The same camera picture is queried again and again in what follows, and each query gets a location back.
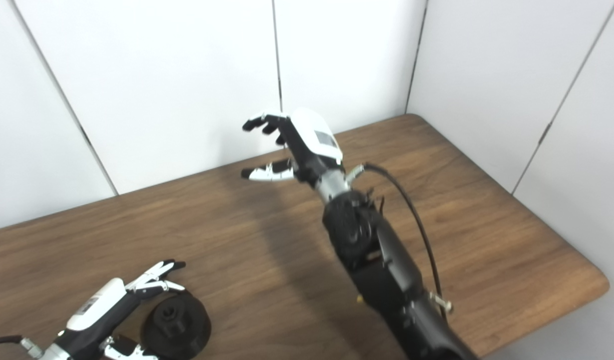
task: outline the black fingertip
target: black fingertip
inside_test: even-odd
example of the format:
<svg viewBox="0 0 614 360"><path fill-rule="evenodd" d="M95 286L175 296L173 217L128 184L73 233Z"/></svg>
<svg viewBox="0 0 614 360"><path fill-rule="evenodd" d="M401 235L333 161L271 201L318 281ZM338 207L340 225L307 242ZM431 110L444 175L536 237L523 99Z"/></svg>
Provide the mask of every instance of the black fingertip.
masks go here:
<svg viewBox="0 0 614 360"><path fill-rule="evenodd" d="M268 123L267 126L265 126L265 128L263 129L263 133L267 135L271 134L272 132L275 132L277 128L278 128L277 126L271 125L270 123Z"/></svg>

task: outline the black cylindrical object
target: black cylindrical object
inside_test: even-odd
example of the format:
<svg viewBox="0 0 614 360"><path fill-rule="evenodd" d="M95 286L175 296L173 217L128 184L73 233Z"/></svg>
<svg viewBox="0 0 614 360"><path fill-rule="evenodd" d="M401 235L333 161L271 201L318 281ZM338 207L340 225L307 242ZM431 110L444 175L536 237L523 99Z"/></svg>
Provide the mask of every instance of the black cylindrical object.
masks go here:
<svg viewBox="0 0 614 360"><path fill-rule="evenodd" d="M202 303L185 292L165 299L142 326L142 343L171 360L190 360L206 346L211 321Z"/></svg>

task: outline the wood grain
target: wood grain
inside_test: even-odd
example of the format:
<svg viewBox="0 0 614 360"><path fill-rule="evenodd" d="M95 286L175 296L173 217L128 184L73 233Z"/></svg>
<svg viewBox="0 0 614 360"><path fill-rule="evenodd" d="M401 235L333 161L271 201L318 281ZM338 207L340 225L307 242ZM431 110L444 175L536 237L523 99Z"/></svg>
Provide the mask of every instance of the wood grain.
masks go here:
<svg viewBox="0 0 614 360"><path fill-rule="evenodd" d="M337 139L348 169L380 164L411 194L455 303L451 325L477 354L607 291L595 266L418 116ZM317 195L293 181L240 179L242 167L286 156L281 150L0 229L0 336L24 334L46 347L110 278L130 281L176 258L188 266L171 279L203 301L213 322L199 359L403 359L378 316L355 302L321 226ZM395 189L374 175L355 187L386 196L385 215L432 284L415 223ZM137 340L156 303L120 332ZM0 359L25 356L3 345Z"/></svg>

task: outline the black wire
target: black wire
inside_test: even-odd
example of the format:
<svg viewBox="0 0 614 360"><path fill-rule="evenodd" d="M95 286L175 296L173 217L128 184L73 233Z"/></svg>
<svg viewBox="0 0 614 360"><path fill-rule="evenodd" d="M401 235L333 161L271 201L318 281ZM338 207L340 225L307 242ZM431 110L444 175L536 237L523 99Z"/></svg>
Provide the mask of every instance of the black wire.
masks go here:
<svg viewBox="0 0 614 360"><path fill-rule="evenodd" d="M396 178L393 177L393 175L391 175L387 170L385 170L385 168L382 168L374 164L366 163L364 164L364 170L380 174L384 176L385 178L387 178L387 180L389 180L398 189L403 199L405 199L407 206L409 207L409 209L411 210L411 213L414 215L414 218L416 219L416 223L418 224L418 229L420 230L420 234L423 237L423 242L425 242L425 248L427 250L427 255L429 256L429 262L431 263L431 271L433 273L433 282L435 283L435 292L438 294L439 297L442 297L442 287L440 286L440 276L438 275L438 268L435 266L435 258L433 257L433 251L431 249L429 237L426 234L425 226L423 226L423 221L421 220L420 215L418 214L418 211L416 210L416 207L414 207L414 203L411 201L411 198L409 197L405 189L400 185L398 180L396 180ZM445 313L444 308L442 308L442 306L440 307L440 313L442 315L442 318L445 321L447 321L447 314Z"/></svg>
<svg viewBox="0 0 614 360"><path fill-rule="evenodd" d="M10 336L0 337L0 344L7 344L7 343L20 344L21 341L23 341L23 337L21 337L21 335L10 335Z"/></svg>

